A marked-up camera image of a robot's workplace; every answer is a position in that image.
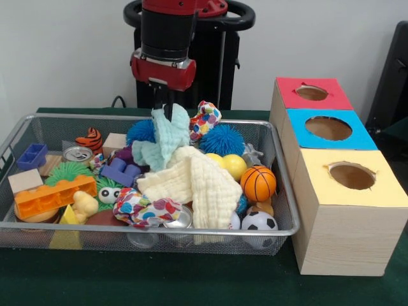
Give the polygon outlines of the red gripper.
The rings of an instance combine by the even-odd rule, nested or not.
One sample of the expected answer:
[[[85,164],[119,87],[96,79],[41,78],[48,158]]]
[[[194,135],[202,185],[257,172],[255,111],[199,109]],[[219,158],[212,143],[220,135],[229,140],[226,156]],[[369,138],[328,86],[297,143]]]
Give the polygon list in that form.
[[[141,50],[135,50],[131,56],[131,71],[137,81],[164,84],[169,88],[165,94],[164,115],[171,122],[175,91],[184,92],[192,86],[196,61],[189,58],[181,62],[159,61],[146,57]],[[153,85],[152,88],[154,109],[162,109],[162,87]]]

